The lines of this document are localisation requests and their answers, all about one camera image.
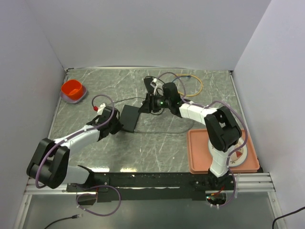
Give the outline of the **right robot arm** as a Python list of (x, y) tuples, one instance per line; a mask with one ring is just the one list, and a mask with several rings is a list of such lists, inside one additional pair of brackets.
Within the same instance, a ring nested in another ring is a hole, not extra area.
[(206, 126), (212, 155), (212, 164), (208, 169), (208, 184), (213, 190), (225, 185), (229, 174), (230, 156), (238, 150), (236, 145), (242, 137), (242, 130), (234, 118), (234, 110), (228, 106), (212, 108), (201, 106), (179, 95), (173, 82), (157, 84), (153, 78), (145, 81), (147, 94), (140, 113), (156, 113), (161, 109), (185, 119), (191, 119)]

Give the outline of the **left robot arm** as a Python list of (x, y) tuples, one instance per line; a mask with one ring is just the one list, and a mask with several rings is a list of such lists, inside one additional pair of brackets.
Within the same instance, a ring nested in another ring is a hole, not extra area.
[(61, 184), (76, 183), (84, 192), (94, 187), (94, 172), (85, 166), (70, 166), (70, 155), (122, 129), (119, 111), (111, 106), (99, 109), (98, 115), (80, 130), (58, 139), (44, 138), (27, 167), (26, 174), (35, 179), (37, 188), (55, 189)]

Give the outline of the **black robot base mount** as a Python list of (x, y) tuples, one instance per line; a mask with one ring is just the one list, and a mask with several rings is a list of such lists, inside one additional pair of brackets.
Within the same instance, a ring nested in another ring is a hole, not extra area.
[(98, 202), (112, 200), (205, 200), (207, 192), (233, 190), (233, 178), (216, 180), (208, 174), (179, 173), (95, 173), (84, 184), (69, 183), (67, 192), (91, 192)]

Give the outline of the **black network switch box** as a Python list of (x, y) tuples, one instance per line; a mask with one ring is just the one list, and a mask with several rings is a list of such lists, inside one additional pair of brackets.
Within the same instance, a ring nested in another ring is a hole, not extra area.
[(134, 133), (139, 116), (139, 107), (125, 105), (120, 115), (120, 122), (123, 125), (122, 130), (128, 133)]

